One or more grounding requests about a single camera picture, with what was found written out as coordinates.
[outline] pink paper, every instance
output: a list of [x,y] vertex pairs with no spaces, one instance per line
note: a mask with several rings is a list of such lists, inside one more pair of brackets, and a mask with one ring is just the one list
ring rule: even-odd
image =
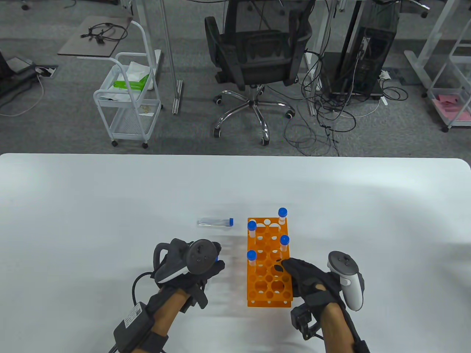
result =
[[439,101],[446,105],[458,103],[459,97],[456,95],[439,95]]
[[[432,99],[432,102],[440,110],[443,116],[445,116],[448,120],[453,120],[456,114],[458,114],[458,112],[463,108],[461,104],[454,104],[453,106],[450,106],[450,105],[444,104],[443,102],[437,99]],[[460,117],[456,120],[471,121],[471,114],[467,110],[465,110],[463,113],[461,113]]]

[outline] chrome chair base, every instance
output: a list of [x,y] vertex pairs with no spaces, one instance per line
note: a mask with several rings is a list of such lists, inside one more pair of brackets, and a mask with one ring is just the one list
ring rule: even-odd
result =
[[251,86],[249,88],[249,96],[248,97],[242,96],[241,94],[239,94],[237,92],[234,92],[234,91],[230,91],[230,90],[224,90],[218,96],[215,96],[213,101],[217,105],[222,103],[222,95],[232,96],[232,97],[234,97],[234,98],[236,98],[240,101],[243,101],[243,103],[241,105],[237,106],[236,108],[225,112],[218,119],[218,122],[216,123],[216,125],[214,127],[213,136],[215,138],[221,137],[221,125],[222,125],[222,123],[224,121],[226,121],[226,119],[229,118],[230,116],[244,110],[245,108],[249,108],[249,109],[253,109],[253,112],[255,113],[255,116],[257,117],[257,120],[260,124],[260,128],[261,128],[261,131],[262,131],[261,144],[263,146],[268,145],[270,143],[270,131],[268,130],[267,123],[265,122],[265,119],[263,118],[263,115],[259,110],[259,106],[278,106],[278,107],[286,108],[286,109],[288,109],[288,111],[285,113],[284,116],[288,119],[291,119],[294,116],[295,112],[294,112],[294,108],[286,102],[275,102],[275,101],[273,101],[273,102],[262,102],[262,101],[259,101],[259,96],[261,96],[263,94],[264,90],[265,90],[264,85],[258,85],[258,86]]

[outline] black mesh chair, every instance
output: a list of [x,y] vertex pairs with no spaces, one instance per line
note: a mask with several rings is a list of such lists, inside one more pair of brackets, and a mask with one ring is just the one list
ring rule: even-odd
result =
[[292,118],[294,109],[285,102],[262,102],[264,84],[282,81],[285,86],[297,81],[304,49],[312,35],[309,15],[316,0],[229,0],[224,34],[216,19],[204,19],[212,62],[221,71],[218,83],[232,82],[240,91],[249,86],[248,96],[224,90],[214,98],[221,104],[222,95],[244,103],[221,116],[214,127],[214,137],[221,136],[221,125],[231,115],[245,108],[253,109],[263,132],[262,145],[268,145],[268,126],[259,106],[286,108]]

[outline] white metal cart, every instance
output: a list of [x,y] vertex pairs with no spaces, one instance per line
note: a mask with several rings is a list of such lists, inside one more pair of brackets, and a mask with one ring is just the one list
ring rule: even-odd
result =
[[[110,72],[103,81],[100,89],[97,89],[93,94],[93,100],[97,105],[98,111],[100,113],[101,119],[105,125],[106,131],[110,136],[111,143],[113,146],[117,146],[118,143],[116,139],[126,139],[126,140],[140,140],[143,141],[142,147],[148,147],[148,140],[154,130],[157,117],[159,116],[160,109],[162,104],[160,101],[159,89],[157,87],[157,82],[155,80],[155,75],[157,72],[157,63],[160,57],[160,51],[155,51],[155,57],[157,58],[155,62],[152,60],[151,48],[149,48],[146,33],[142,26],[135,22],[131,21],[131,24],[135,25],[140,29],[142,34],[142,39],[144,42],[144,47],[146,48],[145,53],[130,53],[130,52],[121,52],[116,54],[114,58],[112,57],[96,57],[97,60],[110,60],[115,65],[111,68]],[[119,59],[123,56],[146,56],[147,62],[150,67],[149,78],[144,85],[142,91],[136,91],[131,89],[128,76],[126,71],[128,65],[123,65]],[[128,102],[118,102],[109,100],[108,98],[103,98],[103,94],[112,93],[116,94],[116,89],[113,87],[113,84],[117,80],[119,74],[122,74],[124,77],[124,82],[126,83],[127,91],[124,90],[120,95],[128,95]],[[155,99],[145,99],[146,93],[149,90],[151,84],[153,84]],[[106,117],[103,114],[103,107],[113,107],[118,108],[113,121],[111,124],[108,124]]]
[[[471,56],[455,54],[457,48],[468,48],[468,50],[471,50],[471,44],[462,43],[463,36],[470,25],[471,20],[464,27],[450,55],[427,91],[433,106],[446,124],[442,128],[443,132],[448,132],[452,126],[471,126]],[[455,87],[437,88],[437,81],[446,68],[450,68],[447,72],[450,71],[455,78]],[[453,102],[447,102],[448,106],[444,105],[440,101],[440,97],[444,96],[448,96],[448,100],[453,100]]]

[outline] forearm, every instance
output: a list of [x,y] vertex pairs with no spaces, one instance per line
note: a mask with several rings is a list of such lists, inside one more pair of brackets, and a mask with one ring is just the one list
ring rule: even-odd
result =
[[[177,290],[177,292],[155,313],[155,324],[151,330],[160,336],[167,336],[170,326],[189,297],[190,296],[181,289]],[[146,352],[137,348],[132,351],[132,353]]]
[[324,309],[321,328],[327,353],[353,353],[353,336],[337,303]]

